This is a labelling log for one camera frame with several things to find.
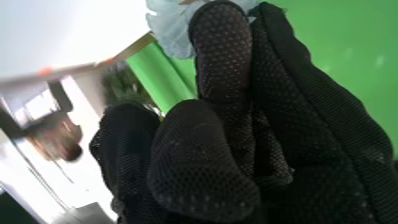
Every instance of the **white ceiling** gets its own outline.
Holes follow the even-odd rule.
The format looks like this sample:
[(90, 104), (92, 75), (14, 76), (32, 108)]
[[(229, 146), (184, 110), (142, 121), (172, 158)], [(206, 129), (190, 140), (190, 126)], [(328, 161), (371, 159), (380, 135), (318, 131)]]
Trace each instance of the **white ceiling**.
[(147, 31), (144, 0), (0, 0), (0, 80), (103, 61)]

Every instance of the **black glove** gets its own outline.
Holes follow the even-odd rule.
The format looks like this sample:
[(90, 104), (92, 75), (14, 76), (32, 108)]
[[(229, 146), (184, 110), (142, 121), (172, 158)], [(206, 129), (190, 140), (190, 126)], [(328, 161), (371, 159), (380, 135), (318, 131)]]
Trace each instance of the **black glove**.
[(398, 175), (385, 133), (311, 63), (282, 9), (252, 11), (252, 98), (295, 169), (272, 223), (398, 223)]

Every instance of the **knit fabric texture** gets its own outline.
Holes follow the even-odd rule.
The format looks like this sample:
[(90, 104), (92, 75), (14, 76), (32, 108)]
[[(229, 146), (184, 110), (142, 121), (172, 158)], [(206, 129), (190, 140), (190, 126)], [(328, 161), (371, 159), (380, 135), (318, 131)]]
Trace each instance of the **knit fabric texture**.
[(121, 223), (396, 224), (392, 146), (360, 101), (311, 63), (284, 11), (248, 25), (227, 1), (188, 29), (200, 100), (160, 124), (106, 110), (90, 142)]

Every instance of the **person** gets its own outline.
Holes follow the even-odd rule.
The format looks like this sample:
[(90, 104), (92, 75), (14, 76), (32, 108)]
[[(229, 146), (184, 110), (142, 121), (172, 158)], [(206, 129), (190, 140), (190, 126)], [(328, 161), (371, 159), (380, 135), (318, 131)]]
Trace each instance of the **person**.
[(282, 9), (211, 1), (190, 20), (199, 99), (137, 103), (90, 142), (119, 223), (398, 223), (392, 146), (311, 63)]

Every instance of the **glove finger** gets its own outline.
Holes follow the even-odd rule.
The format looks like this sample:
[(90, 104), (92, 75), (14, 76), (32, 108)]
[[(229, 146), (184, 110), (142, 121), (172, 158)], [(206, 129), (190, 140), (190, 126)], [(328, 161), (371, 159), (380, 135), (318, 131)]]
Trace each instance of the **glove finger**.
[(252, 110), (252, 132), (256, 139), (254, 180), (264, 196), (286, 189), (293, 181), (293, 170), (284, 160), (282, 146), (270, 128), (268, 119), (256, 105)]
[(311, 63), (282, 10), (263, 3), (254, 14), (254, 101), (296, 171), (273, 220), (394, 223), (398, 179), (385, 133)]
[(90, 141), (90, 153), (113, 194), (112, 209), (122, 223), (163, 223), (165, 219), (165, 210), (145, 186), (158, 124), (156, 114), (138, 104), (121, 104), (105, 112)]
[(248, 70), (250, 27), (243, 11), (227, 1), (209, 2), (195, 12), (190, 41), (197, 53), (197, 90), (222, 120), (227, 143), (241, 172), (252, 176)]
[(199, 100), (179, 103), (165, 116), (147, 186), (167, 210), (199, 220), (232, 223), (259, 204), (256, 184), (232, 160), (222, 123)]

